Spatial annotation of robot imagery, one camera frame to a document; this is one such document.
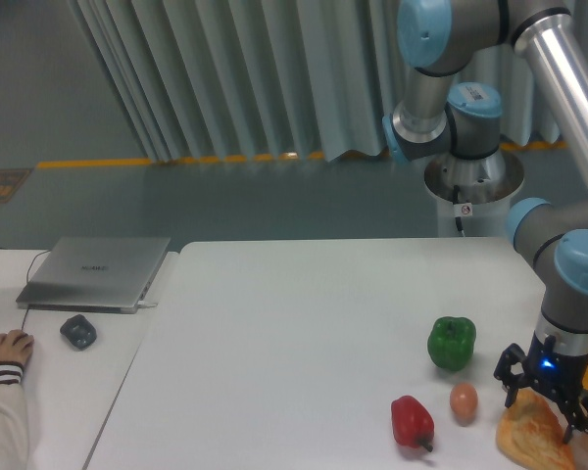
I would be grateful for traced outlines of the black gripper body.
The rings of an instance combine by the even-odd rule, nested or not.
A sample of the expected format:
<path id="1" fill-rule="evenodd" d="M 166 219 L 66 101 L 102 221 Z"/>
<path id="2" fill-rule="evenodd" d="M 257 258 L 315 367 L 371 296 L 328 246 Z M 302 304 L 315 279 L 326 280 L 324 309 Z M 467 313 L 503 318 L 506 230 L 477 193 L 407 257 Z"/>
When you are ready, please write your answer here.
<path id="1" fill-rule="evenodd" d="M 567 355 L 556 351 L 558 342 L 533 335 L 526 359 L 522 363 L 522 387 L 559 404 L 573 404 L 588 398 L 583 377 L 588 367 L 588 353 Z"/>

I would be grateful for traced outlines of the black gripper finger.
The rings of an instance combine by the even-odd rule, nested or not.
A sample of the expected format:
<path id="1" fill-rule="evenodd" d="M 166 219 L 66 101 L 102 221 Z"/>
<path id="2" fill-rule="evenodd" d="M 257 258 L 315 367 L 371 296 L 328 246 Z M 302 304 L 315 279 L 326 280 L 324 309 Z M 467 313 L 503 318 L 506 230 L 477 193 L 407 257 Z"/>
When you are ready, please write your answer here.
<path id="1" fill-rule="evenodd" d="M 563 443 L 568 444 L 574 431 L 588 435 L 588 391 L 582 390 L 575 399 L 564 399 L 558 408 L 567 426 L 563 434 Z"/>
<path id="2" fill-rule="evenodd" d="M 526 354 L 521 347 L 512 343 L 505 348 L 497 362 L 494 377 L 502 383 L 506 392 L 505 408 L 510 408 L 516 401 L 518 391 L 529 385 L 524 373 Z"/>

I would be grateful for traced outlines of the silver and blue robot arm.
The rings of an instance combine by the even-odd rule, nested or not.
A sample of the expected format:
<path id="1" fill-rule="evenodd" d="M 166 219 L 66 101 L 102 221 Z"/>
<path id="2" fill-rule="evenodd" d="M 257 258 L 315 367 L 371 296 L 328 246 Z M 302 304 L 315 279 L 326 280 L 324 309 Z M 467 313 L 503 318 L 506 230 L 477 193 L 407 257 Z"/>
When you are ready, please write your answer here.
<path id="1" fill-rule="evenodd" d="M 442 185 L 461 191 L 461 174 L 493 165 L 500 104 L 482 85 L 454 83 L 479 50 L 509 45 L 529 65 L 588 186 L 588 65 L 561 1 L 404 1 L 397 41 L 411 72 L 405 95 L 383 119 L 399 162 L 443 156 L 453 163 Z M 506 232 L 545 286 L 531 345 L 506 348 L 494 375 L 507 403 L 530 388 L 554 402 L 569 432 L 588 434 L 588 199 L 569 208 L 528 198 L 512 206 Z"/>

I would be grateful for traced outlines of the white striped sleeve forearm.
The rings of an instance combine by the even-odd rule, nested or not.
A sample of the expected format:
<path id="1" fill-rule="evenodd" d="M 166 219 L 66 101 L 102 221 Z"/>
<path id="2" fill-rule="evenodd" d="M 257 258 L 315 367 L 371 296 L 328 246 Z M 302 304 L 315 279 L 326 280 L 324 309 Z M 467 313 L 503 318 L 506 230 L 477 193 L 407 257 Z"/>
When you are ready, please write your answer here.
<path id="1" fill-rule="evenodd" d="M 29 435 L 24 367 L 0 361 L 0 469 L 26 469 Z"/>

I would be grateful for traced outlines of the person's hand on mouse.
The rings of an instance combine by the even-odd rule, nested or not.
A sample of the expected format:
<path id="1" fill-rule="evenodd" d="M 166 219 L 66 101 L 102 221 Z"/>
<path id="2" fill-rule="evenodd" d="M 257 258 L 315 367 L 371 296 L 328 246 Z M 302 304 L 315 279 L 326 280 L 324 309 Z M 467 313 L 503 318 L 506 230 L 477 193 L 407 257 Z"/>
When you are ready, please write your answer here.
<path id="1" fill-rule="evenodd" d="M 0 333 L 0 363 L 14 363 L 25 369 L 32 356 L 34 337 L 23 330 Z"/>

